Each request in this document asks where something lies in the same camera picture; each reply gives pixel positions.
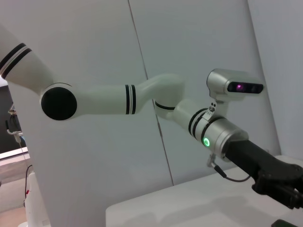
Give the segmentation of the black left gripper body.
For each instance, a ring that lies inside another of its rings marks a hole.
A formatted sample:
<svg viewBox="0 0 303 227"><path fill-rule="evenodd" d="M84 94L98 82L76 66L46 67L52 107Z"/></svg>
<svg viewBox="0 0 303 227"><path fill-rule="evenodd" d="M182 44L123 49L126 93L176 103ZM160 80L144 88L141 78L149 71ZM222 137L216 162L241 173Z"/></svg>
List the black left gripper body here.
<svg viewBox="0 0 303 227"><path fill-rule="evenodd" d="M225 157L252 177L252 189L290 209L303 207L303 168L283 162L250 140L225 145Z"/></svg>

